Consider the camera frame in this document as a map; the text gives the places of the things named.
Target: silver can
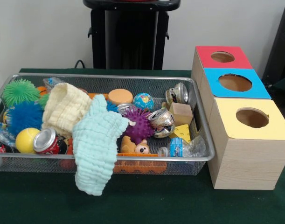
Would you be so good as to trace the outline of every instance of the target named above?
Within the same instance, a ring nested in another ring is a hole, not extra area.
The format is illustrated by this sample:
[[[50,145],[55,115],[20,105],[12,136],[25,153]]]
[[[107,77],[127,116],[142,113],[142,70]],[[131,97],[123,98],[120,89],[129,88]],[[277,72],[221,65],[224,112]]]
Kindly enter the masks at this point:
[[[175,130],[175,124],[171,126],[156,128],[153,136],[157,139],[162,139],[171,135]]]
[[[135,108],[136,108],[136,106],[134,104],[129,104],[129,103],[119,104],[118,105],[118,112],[121,115],[126,115],[127,111],[133,110]]]
[[[165,93],[166,101],[170,106],[172,103],[186,104],[188,102],[188,90],[184,83],[178,83]]]
[[[166,108],[151,113],[148,120],[152,128],[172,126],[174,124],[174,116]]]
[[[167,109],[163,108],[151,113],[148,120],[155,129],[154,137],[161,139],[171,135],[175,130],[174,116]]]

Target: wooden box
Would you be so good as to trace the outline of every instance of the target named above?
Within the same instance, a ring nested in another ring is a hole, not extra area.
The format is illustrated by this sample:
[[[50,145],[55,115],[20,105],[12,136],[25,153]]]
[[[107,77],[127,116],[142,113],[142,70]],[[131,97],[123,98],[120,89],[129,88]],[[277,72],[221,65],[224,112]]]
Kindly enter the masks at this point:
[[[269,99],[215,98],[209,161],[215,189],[272,190],[285,166],[285,119]]]
[[[193,113],[189,104],[172,103],[169,112],[174,116],[175,126],[191,124]]]
[[[214,97],[271,99],[253,69],[204,69],[199,92],[208,122]]]
[[[191,78],[198,88],[205,68],[252,69],[252,66],[240,47],[196,46]]]

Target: white wall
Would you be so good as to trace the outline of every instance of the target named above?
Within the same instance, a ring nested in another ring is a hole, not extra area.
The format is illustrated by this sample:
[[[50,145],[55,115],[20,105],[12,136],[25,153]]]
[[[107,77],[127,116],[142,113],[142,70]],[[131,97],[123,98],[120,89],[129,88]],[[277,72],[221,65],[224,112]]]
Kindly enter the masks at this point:
[[[170,12],[163,69],[189,70],[195,45],[239,45],[262,75],[285,0],[182,0]],[[81,0],[0,0],[0,86],[20,68],[92,67]]]

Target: light blue knitted cloth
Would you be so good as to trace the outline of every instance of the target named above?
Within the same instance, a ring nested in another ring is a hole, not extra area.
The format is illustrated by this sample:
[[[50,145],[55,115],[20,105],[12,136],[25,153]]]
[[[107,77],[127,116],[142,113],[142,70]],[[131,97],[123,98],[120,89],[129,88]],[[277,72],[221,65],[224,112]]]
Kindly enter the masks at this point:
[[[94,97],[89,111],[73,128],[73,152],[77,165],[76,186],[89,195],[100,196],[117,161],[117,138],[129,120],[107,111],[103,95]]]

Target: blue lid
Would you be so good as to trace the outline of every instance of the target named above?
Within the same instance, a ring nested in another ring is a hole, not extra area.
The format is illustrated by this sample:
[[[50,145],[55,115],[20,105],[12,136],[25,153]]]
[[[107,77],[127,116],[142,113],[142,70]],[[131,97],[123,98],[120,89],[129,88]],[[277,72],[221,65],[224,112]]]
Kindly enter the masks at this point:
[[[204,69],[216,97],[271,99],[253,69]]]

